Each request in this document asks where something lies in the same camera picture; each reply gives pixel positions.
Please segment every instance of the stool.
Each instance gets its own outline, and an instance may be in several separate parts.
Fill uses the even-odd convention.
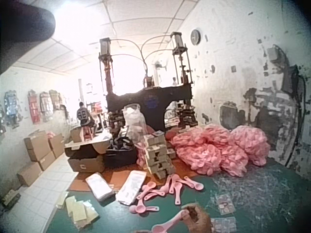
[[[83,128],[84,141],[86,141],[87,139],[92,140],[93,139],[92,129],[89,126],[83,126],[82,128]]]

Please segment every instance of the wall clock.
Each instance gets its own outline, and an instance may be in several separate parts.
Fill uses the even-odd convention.
[[[193,45],[198,45],[201,41],[201,34],[198,30],[194,29],[192,32],[191,32],[191,43]]]

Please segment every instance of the black machine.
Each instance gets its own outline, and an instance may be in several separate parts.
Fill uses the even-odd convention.
[[[101,44],[101,53],[99,55],[100,62],[104,64],[105,72],[105,82],[107,88],[107,108],[109,113],[109,126],[113,132],[118,132],[118,128],[124,125],[124,118],[122,118],[121,110],[132,103],[138,103],[140,105],[140,111],[143,113],[146,124],[151,126],[154,130],[165,131],[164,123],[164,114],[166,108],[172,101],[183,100],[184,104],[182,108],[178,107],[178,115],[180,116],[180,125],[181,127],[185,125],[195,126],[197,121],[194,117],[193,107],[191,106],[192,99],[192,76],[190,69],[190,62],[188,56],[188,49],[186,45],[183,44],[181,33],[173,32],[171,38],[174,43],[173,58],[175,63],[176,75],[177,75],[177,84],[179,84],[178,72],[176,67],[175,56],[178,56],[181,68],[181,84],[178,86],[170,87],[154,87],[152,78],[148,77],[148,69],[146,69],[146,88],[140,90],[136,93],[129,93],[122,96],[118,96],[113,93],[112,82],[110,76],[110,70],[112,67],[112,58],[110,54],[110,39],[105,38],[100,40]],[[189,69],[185,70],[186,66],[183,65],[183,54],[187,55]],[[188,79],[187,73],[190,74],[190,82]]]

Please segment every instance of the table surface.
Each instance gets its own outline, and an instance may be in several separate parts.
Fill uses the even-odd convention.
[[[184,186],[181,194],[182,205],[198,202],[211,218],[234,216],[237,232],[289,232],[289,226],[295,222],[301,207],[305,208],[310,204],[311,182],[271,159],[265,167],[248,165],[247,169],[248,172],[243,178],[231,177],[225,172],[213,177],[194,177],[193,180],[203,183],[205,188],[199,192]],[[236,211],[221,216],[213,198],[226,193],[231,196]],[[69,195],[75,196],[77,200],[90,200],[100,215],[99,219],[80,232],[130,233],[134,230],[150,230],[153,225],[171,219],[181,209],[174,204],[174,196],[169,194],[164,198],[156,197],[146,201],[146,206],[159,206],[160,211],[142,216],[129,213],[128,206],[120,204],[114,197],[99,203],[91,192],[71,191]],[[47,232],[78,230],[65,208],[56,210]],[[188,229],[182,222],[169,231],[186,232]]]

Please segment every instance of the ceiling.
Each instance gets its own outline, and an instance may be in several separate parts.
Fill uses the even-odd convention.
[[[138,45],[177,31],[198,0],[20,0],[51,11],[56,20],[54,35],[22,56],[15,67],[61,75],[79,74],[98,65],[99,39],[128,39]],[[144,56],[165,49],[170,37],[150,40]],[[111,54],[139,56],[126,41],[112,41]],[[156,53],[147,63],[155,60]]]

